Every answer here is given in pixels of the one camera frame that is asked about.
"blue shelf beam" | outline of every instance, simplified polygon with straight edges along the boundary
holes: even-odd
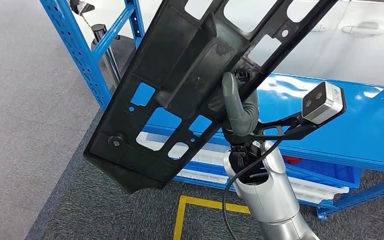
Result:
[[[384,182],[338,200],[335,202],[335,208],[318,208],[317,216],[319,219],[325,220],[330,214],[371,201],[382,196],[384,196]]]
[[[132,13],[135,11],[135,6],[132,3],[126,4],[125,9],[121,12],[120,16],[115,20],[111,28],[105,33],[103,38],[98,42],[96,47],[93,49],[92,54],[96,61],[101,59],[102,55],[111,45],[117,34],[120,32],[124,24],[130,18]]]

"gray gripper finger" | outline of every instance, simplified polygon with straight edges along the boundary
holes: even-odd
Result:
[[[230,72],[225,72],[223,75],[222,91],[233,132],[238,136],[252,133],[257,126],[260,113],[257,92],[253,92],[242,103],[236,78]]]

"screw hole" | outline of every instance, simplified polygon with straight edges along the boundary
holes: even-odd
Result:
[[[286,37],[288,35],[289,31],[288,30],[283,30],[282,32],[282,37]]]

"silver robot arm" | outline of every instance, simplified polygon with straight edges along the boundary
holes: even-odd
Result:
[[[261,152],[273,143],[260,144]],[[224,169],[230,178],[236,174],[229,161],[230,152],[224,156]],[[285,163],[278,148],[263,161],[268,179],[260,184],[245,184],[237,179],[234,189],[248,205],[251,215],[258,221],[265,240],[319,240],[300,213],[300,205],[285,173]]]
[[[222,91],[231,129],[238,136],[251,134],[257,126],[259,104],[254,92],[243,103],[239,97],[237,78],[232,73],[225,73]],[[265,153],[273,145],[271,141],[252,143],[254,148]],[[224,157],[224,169],[230,178],[237,172],[232,167],[231,152]],[[239,198],[249,207],[251,215],[258,221],[265,240],[319,240],[307,225],[300,213],[291,183],[286,175],[286,167],[279,149],[276,147],[262,160],[265,171],[255,175],[265,175],[257,183],[243,183],[237,179],[233,186]]]

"car door handle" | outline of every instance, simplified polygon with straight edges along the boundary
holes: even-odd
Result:
[[[315,25],[315,26],[312,28],[311,31],[312,31],[312,32],[324,32],[324,31],[326,31],[326,26],[323,25],[323,24],[318,23],[317,25]]]
[[[357,26],[348,25],[341,28],[342,32],[346,34],[360,34],[360,35],[382,35],[384,29],[379,27],[377,22],[364,21]]]

